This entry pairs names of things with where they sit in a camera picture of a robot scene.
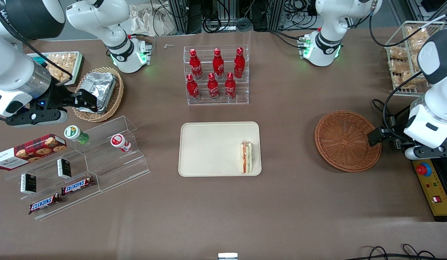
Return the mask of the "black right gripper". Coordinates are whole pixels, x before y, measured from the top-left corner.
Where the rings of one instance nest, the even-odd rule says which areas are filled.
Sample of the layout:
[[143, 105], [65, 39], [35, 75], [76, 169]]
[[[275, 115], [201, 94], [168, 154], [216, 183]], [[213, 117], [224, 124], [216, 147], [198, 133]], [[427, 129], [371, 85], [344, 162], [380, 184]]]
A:
[[96, 96], [86, 90], [74, 93], [65, 86], [50, 86], [44, 94], [32, 99], [28, 108], [43, 111], [63, 107], [74, 107], [78, 111], [98, 113]]

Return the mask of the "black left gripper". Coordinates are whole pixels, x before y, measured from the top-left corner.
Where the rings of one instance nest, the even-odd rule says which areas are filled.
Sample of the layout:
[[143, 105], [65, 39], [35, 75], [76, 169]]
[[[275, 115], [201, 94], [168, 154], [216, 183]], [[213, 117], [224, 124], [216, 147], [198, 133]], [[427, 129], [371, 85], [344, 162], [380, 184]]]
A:
[[403, 133], [401, 127], [377, 127], [368, 133], [368, 144], [370, 147], [380, 143], [393, 143], [394, 145], [412, 145], [413, 140]]

